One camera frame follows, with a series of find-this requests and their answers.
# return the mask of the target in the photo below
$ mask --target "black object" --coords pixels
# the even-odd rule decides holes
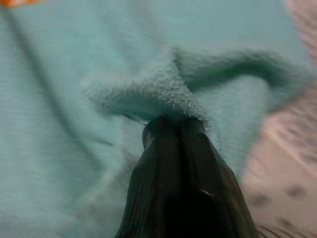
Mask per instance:
[[[197,119],[143,131],[116,238],[257,238],[238,182]]]

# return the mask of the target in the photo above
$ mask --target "fleece fabric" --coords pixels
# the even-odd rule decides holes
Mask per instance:
[[[203,120],[239,177],[315,78],[278,0],[0,8],[0,237],[114,237],[144,123]]]

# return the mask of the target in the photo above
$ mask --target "orange object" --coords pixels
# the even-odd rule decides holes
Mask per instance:
[[[33,4],[36,2],[39,2],[39,0],[0,0],[0,3],[6,7]]]

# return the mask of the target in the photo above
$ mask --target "mint green fleece blanket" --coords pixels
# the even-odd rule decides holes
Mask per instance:
[[[144,123],[195,116],[237,176],[315,72],[281,0],[0,8],[0,237],[111,238]]]

